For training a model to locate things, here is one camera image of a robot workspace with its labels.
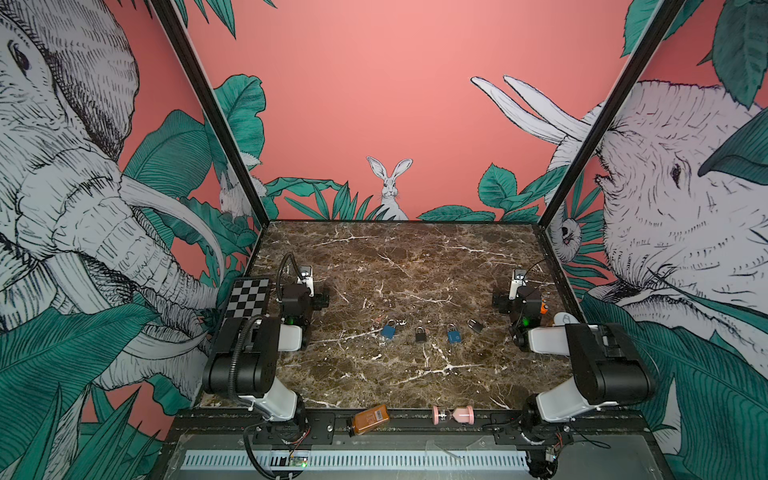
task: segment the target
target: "metal grate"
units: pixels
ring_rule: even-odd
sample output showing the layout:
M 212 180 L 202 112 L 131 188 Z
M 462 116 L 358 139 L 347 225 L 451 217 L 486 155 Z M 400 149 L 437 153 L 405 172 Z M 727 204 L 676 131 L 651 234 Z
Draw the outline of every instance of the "metal grate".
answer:
M 287 450 L 254 450 L 259 463 L 271 470 L 528 470 L 525 452 L 515 450 L 450 451 L 424 450 L 301 450 L 293 454 L 307 458 L 306 467 L 287 463 Z M 182 470 L 252 470 L 243 450 L 188 450 Z

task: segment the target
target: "rabbit illustration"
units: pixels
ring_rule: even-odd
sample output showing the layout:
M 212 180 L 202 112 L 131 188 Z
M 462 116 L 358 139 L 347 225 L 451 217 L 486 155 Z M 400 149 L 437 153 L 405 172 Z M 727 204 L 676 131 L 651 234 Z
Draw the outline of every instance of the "rabbit illustration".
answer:
M 368 157 L 368 163 L 371 164 L 373 173 L 384 180 L 384 188 L 382 188 L 382 210 L 386 209 L 383 220 L 408 220 L 408 216 L 400 210 L 400 207 L 395 200 L 398 195 L 397 187 L 395 186 L 395 180 L 397 177 L 404 174 L 413 164 L 413 160 L 406 158 L 401 161 L 395 167 L 395 171 L 392 172 L 391 177 L 387 177 L 386 168 L 384 165 L 373 157 Z

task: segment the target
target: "elephant eye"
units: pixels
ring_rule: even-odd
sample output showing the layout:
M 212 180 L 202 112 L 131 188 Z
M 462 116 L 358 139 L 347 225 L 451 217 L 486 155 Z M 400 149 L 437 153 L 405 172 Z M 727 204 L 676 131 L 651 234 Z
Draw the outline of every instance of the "elephant eye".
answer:
M 672 175 L 672 180 L 674 180 L 674 184 L 677 185 L 677 188 L 680 188 L 680 172 L 682 169 L 680 168 L 679 164 L 675 164 L 674 167 L 672 167 L 672 171 L 670 174 Z
M 27 55 L 24 55 L 22 51 L 19 50 L 18 43 L 14 43 L 12 40 L 8 42 L 8 51 L 11 52 L 11 56 L 17 66 L 22 70 L 22 73 L 26 75 L 27 70 L 29 70 L 29 59 L 27 58 Z

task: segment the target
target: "rabbit ear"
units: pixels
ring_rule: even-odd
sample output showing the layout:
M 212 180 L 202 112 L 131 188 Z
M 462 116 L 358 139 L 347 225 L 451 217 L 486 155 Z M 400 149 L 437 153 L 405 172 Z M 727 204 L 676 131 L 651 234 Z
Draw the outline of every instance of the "rabbit ear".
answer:
M 392 172 L 392 178 L 397 178 L 404 174 L 406 170 L 411 167 L 411 165 L 413 165 L 413 160 L 410 158 L 406 158 L 405 160 L 400 161 L 400 163 L 397 164 L 397 167 L 395 167 L 395 171 Z
M 384 168 L 384 165 L 382 165 L 380 161 L 376 160 L 374 157 L 368 157 L 368 163 L 371 164 L 371 169 L 378 178 L 386 180 L 386 168 Z

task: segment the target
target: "elephant ear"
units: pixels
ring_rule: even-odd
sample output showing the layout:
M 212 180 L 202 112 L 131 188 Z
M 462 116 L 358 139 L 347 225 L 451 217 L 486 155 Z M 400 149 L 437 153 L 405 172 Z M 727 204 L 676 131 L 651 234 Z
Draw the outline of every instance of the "elephant ear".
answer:
M 0 0 L 35 43 L 91 139 L 117 159 L 131 131 L 138 69 L 103 0 Z

